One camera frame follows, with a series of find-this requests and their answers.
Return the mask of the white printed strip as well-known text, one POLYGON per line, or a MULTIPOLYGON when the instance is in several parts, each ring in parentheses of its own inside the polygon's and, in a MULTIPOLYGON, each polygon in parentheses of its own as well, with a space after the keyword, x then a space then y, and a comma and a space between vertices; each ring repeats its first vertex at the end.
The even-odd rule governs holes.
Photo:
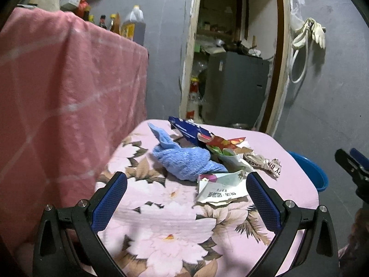
POLYGON ((279 159, 268 159, 254 152, 244 153, 244 160, 253 168, 261 169, 269 173, 273 178, 278 179, 281 175, 281 162, 279 159))

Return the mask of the white printed paper wrapper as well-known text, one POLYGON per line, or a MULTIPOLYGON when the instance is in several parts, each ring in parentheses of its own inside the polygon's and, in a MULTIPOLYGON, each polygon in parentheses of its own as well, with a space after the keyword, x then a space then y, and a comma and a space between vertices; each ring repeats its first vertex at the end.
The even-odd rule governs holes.
POLYGON ((222 206, 232 201, 247 197, 245 171, 199 175, 198 194, 195 203, 222 206))

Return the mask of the green white plastic bag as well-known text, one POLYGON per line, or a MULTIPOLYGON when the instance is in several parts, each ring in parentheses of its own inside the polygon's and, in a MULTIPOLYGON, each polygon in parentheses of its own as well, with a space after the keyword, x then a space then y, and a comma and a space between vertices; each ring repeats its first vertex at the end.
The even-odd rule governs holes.
POLYGON ((212 160, 223 164, 229 173, 235 173, 237 171, 245 171, 251 173, 254 168, 243 159, 243 154, 236 154, 232 149, 224 148, 221 150, 218 147, 207 146, 211 152, 212 160))

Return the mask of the red snack wrapper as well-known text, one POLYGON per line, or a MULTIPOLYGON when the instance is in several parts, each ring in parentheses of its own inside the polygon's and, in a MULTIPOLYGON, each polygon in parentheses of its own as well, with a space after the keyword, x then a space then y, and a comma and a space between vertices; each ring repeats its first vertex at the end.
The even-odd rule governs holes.
POLYGON ((238 148, 238 145, 243 143, 245 141, 245 137, 241 138, 233 138, 233 139, 225 139, 220 136, 214 136, 208 143, 206 143, 208 146, 211 147, 217 147, 221 150, 225 148, 229 149, 236 149, 238 148))

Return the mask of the blue snack bag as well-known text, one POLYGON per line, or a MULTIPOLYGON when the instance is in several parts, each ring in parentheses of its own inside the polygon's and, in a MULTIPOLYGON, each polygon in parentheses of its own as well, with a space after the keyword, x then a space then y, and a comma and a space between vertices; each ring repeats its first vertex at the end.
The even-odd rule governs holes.
POLYGON ((201 139, 211 139, 212 133, 196 123, 174 116, 170 116, 168 121, 171 125, 171 129, 178 130, 187 141, 195 146, 201 148, 206 146, 205 142, 198 139, 198 135, 201 136, 201 139))

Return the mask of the blue microfibre cloth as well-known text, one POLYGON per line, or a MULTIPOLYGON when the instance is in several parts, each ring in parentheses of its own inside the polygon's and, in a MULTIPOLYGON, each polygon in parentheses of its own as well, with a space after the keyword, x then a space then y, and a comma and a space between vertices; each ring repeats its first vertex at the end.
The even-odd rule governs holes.
POLYGON ((167 172, 181 181, 195 182, 199 175, 227 173, 227 168, 213 160, 207 149, 197 146, 182 148, 169 134, 152 123, 148 123, 151 132, 158 140, 152 155, 167 172))

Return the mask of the blue plastic basin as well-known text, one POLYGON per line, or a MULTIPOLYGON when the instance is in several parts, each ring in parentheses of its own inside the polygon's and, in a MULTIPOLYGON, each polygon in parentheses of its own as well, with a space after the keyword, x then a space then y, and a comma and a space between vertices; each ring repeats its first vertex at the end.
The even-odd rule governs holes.
POLYGON ((327 189, 329 185, 327 174, 316 163, 298 153, 292 151, 288 153, 299 164, 300 168, 303 169, 319 193, 327 189))

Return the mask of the steel pot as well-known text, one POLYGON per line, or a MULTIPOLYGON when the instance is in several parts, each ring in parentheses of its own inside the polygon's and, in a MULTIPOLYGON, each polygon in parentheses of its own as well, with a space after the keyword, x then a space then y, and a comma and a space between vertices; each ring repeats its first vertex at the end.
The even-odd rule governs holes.
POLYGON ((234 123, 231 124, 230 127, 235 129, 249 129, 250 127, 247 124, 244 123, 234 123))

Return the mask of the grey small refrigerator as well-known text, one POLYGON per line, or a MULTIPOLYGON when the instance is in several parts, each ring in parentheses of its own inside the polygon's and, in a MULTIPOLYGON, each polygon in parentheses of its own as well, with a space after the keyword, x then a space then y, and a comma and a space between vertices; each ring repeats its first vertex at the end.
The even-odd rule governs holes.
POLYGON ((211 55, 201 111, 204 123, 253 127, 265 99, 269 68, 270 63, 259 57, 234 52, 211 55))

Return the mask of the white rubber gloves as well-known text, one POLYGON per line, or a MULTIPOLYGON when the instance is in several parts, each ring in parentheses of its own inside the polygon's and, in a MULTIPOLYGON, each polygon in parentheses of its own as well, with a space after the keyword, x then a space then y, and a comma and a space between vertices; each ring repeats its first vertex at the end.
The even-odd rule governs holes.
POLYGON ((307 45, 308 39, 311 38, 320 48, 326 48, 325 39, 326 28, 323 27, 313 18, 307 18, 300 27, 294 29, 294 38, 292 47, 301 49, 307 45))

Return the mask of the red white rice bag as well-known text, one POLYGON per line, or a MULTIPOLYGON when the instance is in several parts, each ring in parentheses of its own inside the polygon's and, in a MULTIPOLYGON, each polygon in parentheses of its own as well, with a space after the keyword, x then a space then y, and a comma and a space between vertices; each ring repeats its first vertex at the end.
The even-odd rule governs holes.
POLYGON ((201 98, 199 96, 199 78, 193 76, 191 78, 190 90, 188 94, 186 119, 198 119, 200 102, 201 98))

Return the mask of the yellow sauce bottle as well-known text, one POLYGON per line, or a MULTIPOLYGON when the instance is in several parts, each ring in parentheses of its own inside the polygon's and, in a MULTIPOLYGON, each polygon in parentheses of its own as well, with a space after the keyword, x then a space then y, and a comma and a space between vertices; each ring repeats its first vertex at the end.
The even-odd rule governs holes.
POLYGON ((115 23, 115 21, 116 21, 116 14, 111 14, 110 15, 110 27, 109 27, 109 30, 111 31, 111 32, 114 32, 114 23, 115 23))

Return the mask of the dark sauce bottle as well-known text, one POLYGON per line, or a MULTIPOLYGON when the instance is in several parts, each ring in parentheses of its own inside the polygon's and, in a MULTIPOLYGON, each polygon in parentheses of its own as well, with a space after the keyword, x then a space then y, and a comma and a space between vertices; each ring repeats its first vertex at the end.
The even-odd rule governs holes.
POLYGON ((98 26, 103 28, 103 29, 107 29, 106 16, 105 15, 101 15, 98 26))

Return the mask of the large oil jug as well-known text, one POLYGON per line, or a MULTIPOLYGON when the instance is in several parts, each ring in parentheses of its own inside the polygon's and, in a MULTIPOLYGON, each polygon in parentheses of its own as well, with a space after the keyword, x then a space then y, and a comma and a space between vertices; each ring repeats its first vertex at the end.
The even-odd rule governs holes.
POLYGON ((121 25, 121 36, 143 46, 145 31, 143 12, 139 5, 134 5, 121 25))

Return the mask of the wooden door frame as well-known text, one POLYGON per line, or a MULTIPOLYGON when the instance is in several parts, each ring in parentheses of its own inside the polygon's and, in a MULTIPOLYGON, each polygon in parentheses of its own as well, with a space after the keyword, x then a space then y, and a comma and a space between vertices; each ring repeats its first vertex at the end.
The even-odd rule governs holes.
POLYGON ((292 56, 292 0, 190 0, 179 116, 274 135, 292 56))

